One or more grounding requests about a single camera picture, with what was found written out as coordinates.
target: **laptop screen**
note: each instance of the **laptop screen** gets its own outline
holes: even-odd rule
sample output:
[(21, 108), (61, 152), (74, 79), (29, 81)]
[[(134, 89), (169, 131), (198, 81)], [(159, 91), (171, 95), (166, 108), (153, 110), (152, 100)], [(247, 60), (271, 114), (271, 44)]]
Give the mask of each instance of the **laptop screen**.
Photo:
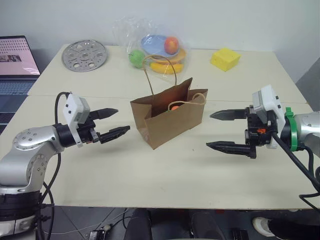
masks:
[(0, 76), (39, 76), (25, 36), (0, 37)]

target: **yellow sponge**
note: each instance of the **yellow sponge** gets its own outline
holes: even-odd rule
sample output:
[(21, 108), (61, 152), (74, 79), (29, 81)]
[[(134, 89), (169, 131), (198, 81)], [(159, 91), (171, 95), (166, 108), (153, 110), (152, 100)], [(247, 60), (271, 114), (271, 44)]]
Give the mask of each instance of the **yellow sponge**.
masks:
[(226, 72), (237, 65), (240, 56), (229, 48), (221, 48), (212, 54), (211, 63)]

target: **wire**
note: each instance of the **wire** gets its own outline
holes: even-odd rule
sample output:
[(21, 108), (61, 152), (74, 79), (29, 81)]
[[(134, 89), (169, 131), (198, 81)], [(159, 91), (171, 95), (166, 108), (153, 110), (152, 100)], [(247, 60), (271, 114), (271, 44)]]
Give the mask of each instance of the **wire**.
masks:
[(115, 207), (112, 208), (112, 210), (109, 212), (109, 214), (108, 214), (107, 216), (105, 216), (105, 218), (102, 220), (102, 222), (104, 222), (104, 221), (110, 216), (110, 214), (111, 214), (115, 209), (116, 209)]
[[(43, 186), (47, 189), (48, 185), (46, 184), (46, 182), (43, 182)], [(48, 191), (49, 197), (50, 197), (50, 203), (52, 204), (51, 207), (51, 220), (50, 220), (50, 227), (49, 227), (49, 232), (48, 232), (48, 236), (47, 236), (47, 240), (49, 240), (51, 238), (51, 233), (52, 233), (52, 228), (54, 226), (54, 219), (55, 219), (55, 202), (54, 202), (54, 196), (52, 195), (51, 191)]]
[(124, 227), (125, 229), (127, 229), (126, 223), (125, 223), (125, 214), (126, 214), (126, 213), (124, 213), (124, 214), (122, 215), (122, 224), (123, 224), (123, 227)]
[(59, 99), (62, 95), (65, 95), (66, 98), (68, 98), (70, 92), (62, 91), (60, 92), (56, 98), (55, 98), (55, 103), (54, 103), (54, 123), (58, 124), (58, 103)]
[[(128, 209), (127, 209), (126, 211), (124, 211), (124, 212), (120, 213), (119, 215), (115, 216), (114, 218), (111, 218), (111, 219), (109, 220), (109, 222), (111, 222), (112, 220), (115, 220), (115, 219), (117, 219), (118, 217), (122, 216), (122, 215), (123, 215), (123, 214), (125, 214), (127, 211), (128, 211)], [(104, 221), (99, 222), (99, 223), (94, 224), (94, 225), (86, 226), (86, 227), (83, 227), (83, 228), (80, 228), (80, 229), (72, 230), (72, 231), (66, 231), (66, 232), (53, 232), (53, 233), (51, 233), (51, 234), (52, 234), (52, 235), (64, 235), (64, 234), (70, 234), (70, 233), (74, 233), (74, 232), (82, 231), (82, 230), (84, 230), (84, 229), (89, 229), (89, 228), (95, 227), (95, 226), (100, 225), (100, 224), (103, 224), (103, 223), (104, 223)]]
[(294, 164), (303, 172), (303, 174), (316, 186), (316, 190), (320, 188), (320, 182), (309, 172), (305, 165), (292, 153), (289, 147), (278, 137), (276, 132), (272, 133), (274, 140), (280, 145), (285, 153), (291, 158)]
[(302, 148), (307, 150), (309, 154), (308, 169), (299, 161), (299, 159), (292, 153), (289, 147), (278, 137), (277, 133), (274, 131), (272, 133), (274, 140), (280, 145), (280, 147), (285, 151), (285, 153), (291, 158), (294, 164), (303, 172), (303, 174), (311, 181), (313, 187), (317, 190), (317, 193), (312, 194), (300, 194), (299, 198), (308, 204), (311, 208), (320, 214), (320, 209), (314, 206), (311, 202), (306, 200), (306, 198), (314, 198), (320, 196), (320, 167), (315, 170), (314, 174), (314, 154), (311, 149), (307, 146)]
[[(54, 124), (58, 124), (58, 104), (59, 104), (60, 97), (62, 95), (65, 95), (65, 97), (68, 98), (69, 94), (70, 94), (69, 92), (63, 91), (63, 92), (60, 92), (56, 96), (55, 103), (54, 103)], [(49, 185), (47, 185), (45, 182), (43, 182), (43, 186), (45, 187), (45, 191), (39, 200), (40, 205), (44, 202), (44, 200), (48, 194), (50, 197), (51, 204), (54, 204), (54, 198), (53, 198), (53, 195), (52, 195), (50, 189), (51, 189), (52, 185), (54, 184), (54, 181), (56, 180), (56, 177), (58, 175), (58, 172), (59, 172), (59, 169), (61, 166), (61, 153), (58, 153), (57, 157), (58, 157), (58, 160), (57, 160), (56, 168), (55, 168), (54, 174), (49, 182)], [(50, 238), (51, 238), (52, 229), (53, 229), (53, 225), (54, 225), (54, 218), (55, 218), (55, 206), (53, 205), (51, 208), (51, 221), (50, 221), (50, 227), (49, 227), (49, 231), (47, 233), (48, 236), (47, 236), (46, 240), (50, 240)], [(39, 238), (42, 238), (41, 240), (44, 240), (45, 237), (44, 237), (43, 230), (42, 230), (42, 222), (41, 222), (41, 220), (38, 220), (37, 223), (38, 223), (38, 236), (39, 236)]]
[(314, 198), (314, 197), (318, 197), (318, 196), (320, 196), (320, 193), (317, 192), (317, 193), (313, 193), (313, 194), (300, 194), (299, 198), (320, 214), (320, 209), (317, 208), (315, 205), (313, 205), (311, 202), (309, 202), (306, 199), (306, 198)]
[[(62, 91), (60, 92), (56, 98), (55, 98), (55, 103), (54, 103), (54, 124), (58, 124), (58, 104), (59, 104), (59, 99), (62, 95), (65, 95), (66, 98), (68, 98), (69, 96), (69, 92), (66, 92), (66, 91)], [(44, 191), (41, 199), (40, 199), (40, 203), (42, 204), (42, 202), (44, 201), (44, 199), (46, 198), (47, 194), (48, 194), (48, 191), (51, 189), (51, 186), (54, 184), (54, 181), (58, 175), (58, 172), (59, 172), (59, 169), (60, 169), (60, 166), (61, 166), (61, 153), (58, 153), (58, 161), (57, 161), (57, 165), (56, 165), (56, 168), (55, 168), (55, 171), (54, 171), (54, 174), (51, 178), (51, 181), (49, 182), (49, 185), (47, 187), (47, 189)]]
[(315, 176), (315, 173), (314, 173), (314, 153), (312, 152), (312, 150), (308, 146), (304, 145), (304, 146), (302, 146), (302, 148), (304, 150), (306, 150), (309, 154), (308, 170), (313, 176)]
[[(126, 216), (126, 217), (124, 217), (123, 219), (130, 219), (130, 218), (131, 218), (131, 216)], [(123, 220), (120, 219), (120, 220), (118, 220), (117, 222), (115, 222), (114, 224), (112, 224), (110, 230), (113, 229), (118, 223), (120, 223), (120, 222), (122, 222), (122, 221), (123, 221)]]

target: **paper bag handle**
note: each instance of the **paper bag handle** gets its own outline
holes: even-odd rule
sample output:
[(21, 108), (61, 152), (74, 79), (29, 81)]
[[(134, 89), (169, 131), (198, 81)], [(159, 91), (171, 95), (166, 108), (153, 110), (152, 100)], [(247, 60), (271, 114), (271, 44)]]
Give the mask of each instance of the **paper bag handle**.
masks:
[(147, 73), (147, 69), (146, 69), (146, 66), (145, 66), (146, 60), (149, 59), (149, 58), (163, 58), (163, 59), (166, 59), (169, 62), (169, 64), (171, 65), (171, 67), (173, 69), (174, 85), (176, 86), (177, 85), (177, 74), (176, 74), (176, 70), (175, 70), (174, 66), (172, 65), (171, 61), (168, 58), (166, 58), (165, 56), (161, 56), (161, 55), (149, 55), (149, 56), (146, 56), (142, 61), (142, 67), (143, 67), (144, 73), (146, 75), (146, 79), (148, 79), (152, 95), (155, 95), (155, 94), (154, 94), (154, 91), (152, 89), (152, 86), (151, 86), (151, 83), (150, 83), (150, 79), (149, 79), (149, 76), (148, 76), (148, 73)]
[(170, 111), (170, 107), (171, 107), (172, 104), (180, 104), (180, 103), (182, 103), (182, 104), (195, 104), (195, 105), (205, 105), (206, 104), (207, 100), (206, 100), (205, 95), (203, 95), (202, 93), (198, 92), (195, 95), (193, 95), (192, 100), (195, 99), (196, 96), (201, 96), (203, 98), (203, 102), (202, 103), (198, 103), (198, 102), (189, 102), (189, 101), (173, 101), (173, 102), (169, 103), (168, 111)]

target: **green ring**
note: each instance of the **green ring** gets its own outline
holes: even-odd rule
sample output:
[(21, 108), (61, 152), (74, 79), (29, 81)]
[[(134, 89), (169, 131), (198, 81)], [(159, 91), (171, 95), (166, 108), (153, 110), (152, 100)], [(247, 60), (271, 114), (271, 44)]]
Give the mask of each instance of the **green ring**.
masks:
[(296, 151), (298, 148), (298, 134), (297, 134), (297, 123), (294, 119), (294, 113), (291, 111), (291, 107), (285, 108), (285, 114), (284, 114), (290, 123), (290, 129), (291, 129), (291, 148), (290, 150), (292, 152)]

